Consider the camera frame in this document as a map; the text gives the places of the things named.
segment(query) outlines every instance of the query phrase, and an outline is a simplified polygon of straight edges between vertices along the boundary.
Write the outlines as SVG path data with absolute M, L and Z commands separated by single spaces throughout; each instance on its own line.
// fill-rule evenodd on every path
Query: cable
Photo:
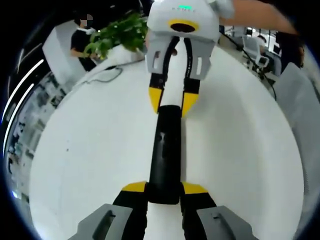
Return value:
M 257 64 L 256 62 L 249 56 L 249 54 L 244 50 L 244 47 L 241 46 L 240 44 L 236 43 L 230 36 L 226 35 L 225 33 L 223 32 L 220 32 L 223 36 L 225 36 L 230 42 L 232 42 L 235 46 L 237 46 L 237 48 L 241 49 L 244 54 L 248 57 L 248 59 L 250 60 L 250 62 L 253 63 L 253 65 L 259 69 L 259 75 L 262 76 L 265 78 L 265 80 L 268 82 L 268 84 L 270 85 L 270 87 L 272 88 L 272 91 L 273 91 L 273 94 L 274 94 L 274 100 L 277 101 L 277 94 L 276 94 L 276 91 L 275 91 L 275 88 L 273 86 L 273 83 L 271 82 L 271 79 L 267 78 L 266 74 L 264 73 L 263 69 L 261 69 Z

